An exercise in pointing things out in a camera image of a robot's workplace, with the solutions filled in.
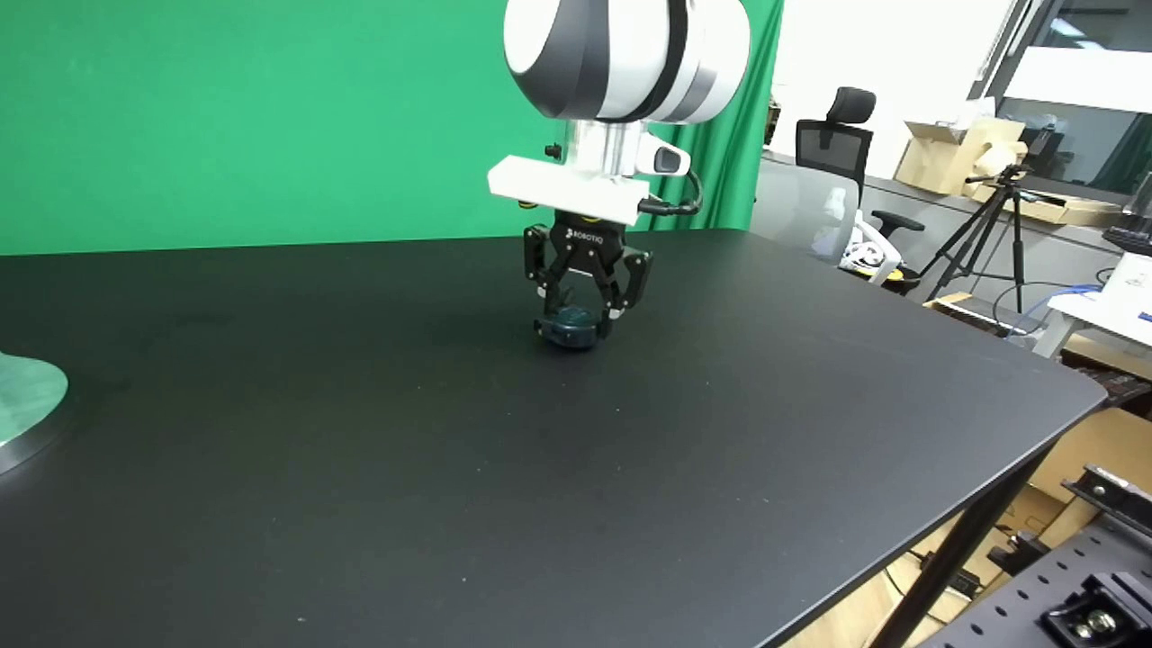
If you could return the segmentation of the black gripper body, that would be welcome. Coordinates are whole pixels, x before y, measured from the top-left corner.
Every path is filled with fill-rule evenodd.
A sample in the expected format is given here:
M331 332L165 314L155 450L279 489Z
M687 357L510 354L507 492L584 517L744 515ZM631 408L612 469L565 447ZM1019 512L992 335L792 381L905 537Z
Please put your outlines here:
M631 306L641 301L651 270L651 257L626 242L621 223L575 212L553 212L552 228L524 228L522 264L530 285L542 270L552 270L559 281L570 275L589 277L593 288L600 277L615 277Z

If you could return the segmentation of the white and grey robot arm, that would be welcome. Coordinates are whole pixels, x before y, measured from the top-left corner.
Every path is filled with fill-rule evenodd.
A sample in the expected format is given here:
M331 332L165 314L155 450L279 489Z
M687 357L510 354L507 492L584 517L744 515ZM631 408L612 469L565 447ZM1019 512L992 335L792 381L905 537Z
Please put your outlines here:
M546 163L507 153L487 171L495 197L542 205L522 235L535 332L593 344L641 297L651 257L626 242L636 217L693 217L690 153L651 121L708 121L741 86L741 0L507 0L505 65L524 101L570 121Z

